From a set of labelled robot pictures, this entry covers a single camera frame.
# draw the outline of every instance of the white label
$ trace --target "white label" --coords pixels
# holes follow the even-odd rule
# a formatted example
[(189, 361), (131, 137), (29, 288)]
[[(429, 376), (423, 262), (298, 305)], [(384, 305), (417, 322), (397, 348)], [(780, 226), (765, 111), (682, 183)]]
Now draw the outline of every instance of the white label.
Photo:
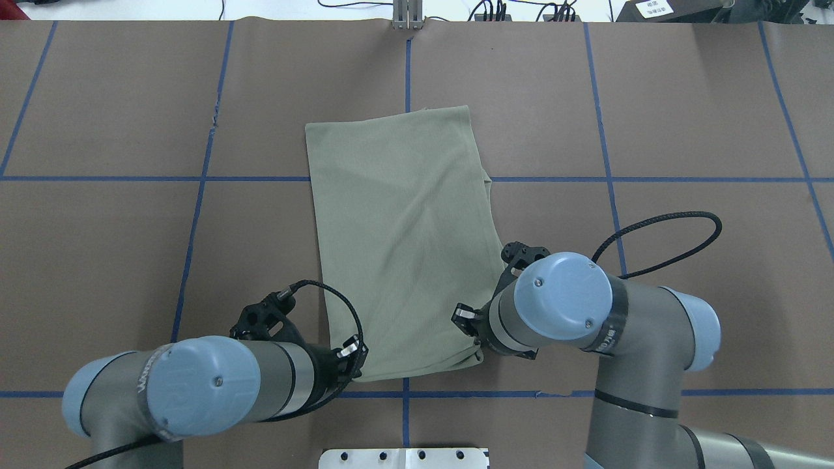
[(674, 13), (666, 0), (649, 0), (635, 5), (643, 18), (654, 18)]

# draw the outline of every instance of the towel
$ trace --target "towel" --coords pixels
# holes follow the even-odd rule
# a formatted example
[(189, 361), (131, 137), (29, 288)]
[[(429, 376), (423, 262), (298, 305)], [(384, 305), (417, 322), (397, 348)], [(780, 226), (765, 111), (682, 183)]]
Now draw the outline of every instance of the towel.
[[(354, 303), (370, 350), (357, 381), (480, 363), (450, 318), (489, 301), (504, 264), (469, 108), (307, 124), (306, 136), (323, 280)], [(337, 347), (355, 324), (325, 297)]]

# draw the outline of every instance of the red object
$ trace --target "red object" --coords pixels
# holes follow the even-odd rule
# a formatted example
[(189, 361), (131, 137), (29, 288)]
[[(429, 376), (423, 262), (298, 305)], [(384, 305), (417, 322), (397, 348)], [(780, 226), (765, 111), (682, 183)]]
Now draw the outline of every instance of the red object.
[(0, 0), (0, 19), (29, 19), (13, 0)]

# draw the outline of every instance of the black cable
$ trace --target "black cable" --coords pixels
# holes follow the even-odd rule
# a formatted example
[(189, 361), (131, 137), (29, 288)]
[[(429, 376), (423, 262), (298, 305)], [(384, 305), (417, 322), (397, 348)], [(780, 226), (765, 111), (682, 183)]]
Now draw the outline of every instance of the black cable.
[(559, 5), (556, 5), (553, 2), (545, 3), (545, 6), (542, 7), (541, 10), (539, 10), (539, 14), (535, 17), (536, 22), (538, 22), (541, 19), (541, 14), (545, 12), (545, 8), (551, 7), (551, 6), (553, 7), (553, 16), (556, 15), (556, 10), (559, 9)]
[(480, 2), (478, 2), (478, 4), (476, 4), (475, 7), (472, 8), (472, 12), (470, 13), (470, 16), (466, 18), (466, 21), (472, 21), (472, 18), (475, 17), (475, 12), (478, 11), (478, 7), (481, 5), (484, 5), (484, 20), (486, 20), (486, 3), (489, 3), (490, 8), (492, 8), (492, 0), (480, 0)]
[(380, 5), (390, 5), (394, 6), (393, 3), (386, 3), (386, 2), (353, 2), (353, 3), (342, 3), (340, 5), (325, 5), (321, 2), (321, 0), (316, 0), (319, 2), (319, 5), (325, 8), (342, 8), (342, 7), (353, 7), (354, 5), (373, 5), (373, 6), (380, 6)]
[[(321, 283), (317, 280), (301, 280), (300, 282), (296, 282), (296, 283), (290, 285), (289, 289), (293, 292), (293, 294), (295, 294), (296, 291), (298, 291), (299, 289), (301, 289), (302, 287), (305, 287), (307, 285), (315, 285), (322, 290), (327, 290), (330, 293), (336, 295), (336, 297), (338, 297), (340, 300), (342, 300), (342, 302), (345, 305), (347, 305), (348, 310), (350, 310), (350, 314), (354, 317), (354, 322), (356, 323), (356, 335), (357, 335), (357, 337), (359, 337), (359, 344), (358, 344), (359, 350), (357, 350), (355, 353), (361, 353), (362, 349), (364, 349), (364, 334), (362, 333), (362, 323), (359, 321), (359, 315), (356, 313), (356, 309), (350, 303), (350, 300), (348, 300), (344, 295), (339, 293), (332, 286), (323, 284), (323, 283)], [(344, 388), (346, 388), (348, 386), (348, 383), (350, 383), (350, 380), (352, 380), (353, 378), (356, 377), (357, 372), (359, 372), (359, 361), (354, 361), (353, 366), (351, 366), (351, 368), (350, 368), (350, 373), (349, 373), (350, 379), (345, 380), (344, 382), (342, 382), (333, 391), (333, 393), (330, 394), (330, 396), (325, 397), (324, 399), (322, 399), (321, 401), (316, 402), (315, 404), (313, 404), (310, 407), (305, 407), (304, 409), (301, 409), (301, 410), (295, 411), (295, 412), (290, 412), (289, 414), (286, 414), (286, 415), (283, 415), (283, 416), (272, 417), (272, 418), (269, 418), (267, 420), (264, 420), (264, 422), (284, 421), (284, 420), (291, 419), (291, 418), (294, 418), (294, 417), (303, 416), (303, 415), (309, 414), (312, 411), (316, 411), (316, 410), (320, 409), (322, 406), (324, 406), (328, 402), (332, 401), (336, 397), (339, 397), (339, 394), (341, 394), (342, 391), (344, 391)]]
[(161, 442), (162, 440), (160, 440), (159, 437), (156, 435), (146, 436), (140, 440), (134, 441), (133, 443), (128, 443), (127, 445), (122, 445), (118, 448), (113, 448), (112, 450), (100, 452), (97, 455), (90, 456), (83, 461), (78, 461), (75, 464), (72, 464), (71, 466), (67, 466), (67, 469), (80, 469), (81, 467), (86, 467), (95, 462), (99, 462), (102, 459), (107, 459), (111, 456), (116, 456), (117, 454), (122, 454), (126, 451), (135, 450), (143, 446), (155, 445)]
[(706, 218), (706, 219), (711, 219), (712, 222), (716, 224), (716, 229), (712, 232), (712, 234), (710, 234), (710, 237), (707, 238), (706, 241), (697, 245), (695, 248), (693, 248), (691, 250), (688, 250), (681, 255), (677, 255), (677, 256), (667, 260), (666, 262), (661, 262), (658, 265), (652, 265), (648, 269), (637, 270), (636, 272), (631, 272), (629, 274), (620, 275), (621, 279), (623, 279), (623, 280), (624, 279), (630, 279), (630, 278), (636, 277), (638, 275), (648, 274), (649, 272), (654, 272), (655, 270), (660, 270), (660, 269), (663, 269), (664, 267), (667, 267), (668, 265), (672, 265), (679, 260), (686, 259), (687, 257), (689, 257), (691, 255), (694, 255), (694, 254), (697, 254), (697, 253), (701, 252), (708, 245), (711, 245), (712, 242), (715, 241), (716, 238), (718, 238), (718, 235), (721, 234), (721, 228), (722, 228), (721, 219), (718, 218), (718, 215), (713, 214), (712, 212), (702, 212), (702, 211), (699, 210), (699, 211), (692, 211), (692, 212), (675, 212), (675, 213), (672, 213), (672, 214), (663, 214), (663, 215), (658, 215), (656, 217), (651, 217), (649, 219), (644, 219), (643, 221), (639, 221), (635, 224), (631, 224), (631, 225), (626, 226), (625, 228), (621, 229), (620, 231), (617, 231), (616, 233), (612, 234), (611, 237), (609, 237), (607, 240), (605, 240), (605, 242), (602, 243), (602, 245), (600, 245), (600, 247), (596, 250), (594, 255), (590, 258), (590, 260), (595, 263), (597, 260), (599, 260), (602, 253), (605, 252), (605, 249), (607, 249), (608, 246), (611, 245), (611, 243), (613, 243), (614, 241), (617, 241), (619, 238), (622, 238), (625, 235), (628, 235), (630, 232), (632, 232), (636, 229), (645, 228), (646, 226), (649, 226), (650, 224), (655, 224), (655, 223), (658, 223), (658, 222), (661, 222), (661, 221), (667, 221), (667, 220), (670, 220), (670, 219), (679, 219), (679, 218)]

